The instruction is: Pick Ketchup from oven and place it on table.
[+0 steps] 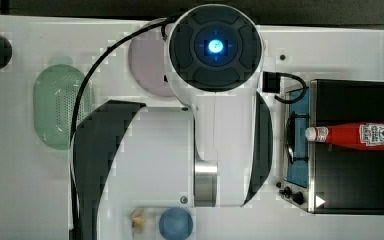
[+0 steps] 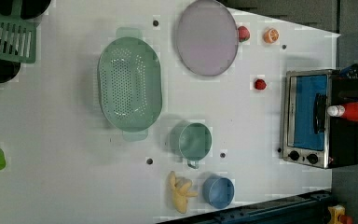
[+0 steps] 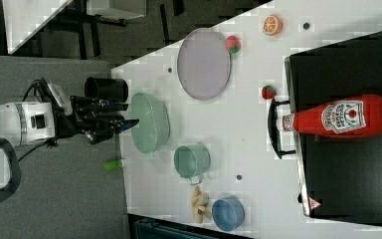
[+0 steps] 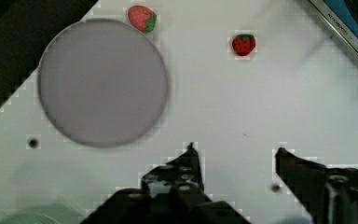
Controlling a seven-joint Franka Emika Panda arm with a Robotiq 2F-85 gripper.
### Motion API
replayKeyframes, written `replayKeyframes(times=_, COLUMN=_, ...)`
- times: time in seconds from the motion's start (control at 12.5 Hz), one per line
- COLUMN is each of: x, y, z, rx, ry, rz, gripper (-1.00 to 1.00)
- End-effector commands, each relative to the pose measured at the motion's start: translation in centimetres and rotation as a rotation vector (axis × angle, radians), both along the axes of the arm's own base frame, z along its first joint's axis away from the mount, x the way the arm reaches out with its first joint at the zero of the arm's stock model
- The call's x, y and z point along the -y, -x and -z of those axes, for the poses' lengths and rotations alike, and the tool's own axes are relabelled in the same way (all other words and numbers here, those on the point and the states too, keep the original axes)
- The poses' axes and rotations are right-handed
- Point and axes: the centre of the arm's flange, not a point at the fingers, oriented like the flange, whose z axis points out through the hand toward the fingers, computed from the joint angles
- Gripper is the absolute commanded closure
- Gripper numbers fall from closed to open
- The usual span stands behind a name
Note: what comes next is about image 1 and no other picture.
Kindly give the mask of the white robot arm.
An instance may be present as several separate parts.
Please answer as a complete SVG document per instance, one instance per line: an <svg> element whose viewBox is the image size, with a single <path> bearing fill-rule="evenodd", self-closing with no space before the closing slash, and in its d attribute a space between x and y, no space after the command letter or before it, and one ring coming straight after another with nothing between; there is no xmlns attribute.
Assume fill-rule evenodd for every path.
<svg viewBox="0 0 384 240"><path fill-rule="evenodd" d="M158 23L173 107L110 100L70 136L70 240L189 240L196 207L241 207L272 159L264 44L220 4Z"/></svg>

